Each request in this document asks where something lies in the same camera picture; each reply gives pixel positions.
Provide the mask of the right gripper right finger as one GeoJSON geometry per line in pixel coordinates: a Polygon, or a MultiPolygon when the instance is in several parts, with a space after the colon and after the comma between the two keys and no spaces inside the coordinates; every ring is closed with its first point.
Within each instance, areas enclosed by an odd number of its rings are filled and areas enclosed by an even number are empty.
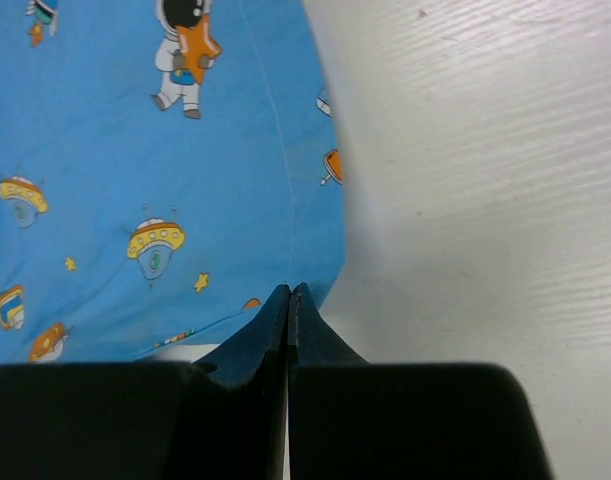
{"type": "Polygon", "coordinates": [[[357,471],[370,441],[350,399],[351,374],[368,362],[325,322],[305,283],[290,295],[286,346],[291,477],[340,479],[357,471]]]}

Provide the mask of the blue space-print cloth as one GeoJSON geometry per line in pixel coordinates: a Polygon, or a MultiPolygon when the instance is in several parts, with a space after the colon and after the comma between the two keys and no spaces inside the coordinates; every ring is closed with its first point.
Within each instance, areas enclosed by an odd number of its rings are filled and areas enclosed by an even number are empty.
{"type": "Polygon", "coordinates": [[[216,345],[344,262],[298,1],[0,1],[0,365],[216,345]]]}

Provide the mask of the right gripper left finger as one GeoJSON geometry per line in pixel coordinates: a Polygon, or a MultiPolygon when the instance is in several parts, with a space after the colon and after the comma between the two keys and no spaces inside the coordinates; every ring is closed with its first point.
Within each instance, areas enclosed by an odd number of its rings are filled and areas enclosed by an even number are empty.
{"type": "Polygon", "coordinates": [[[177,418],[179,479],[281,479],[289,287],[202,359],[177,418]]]}

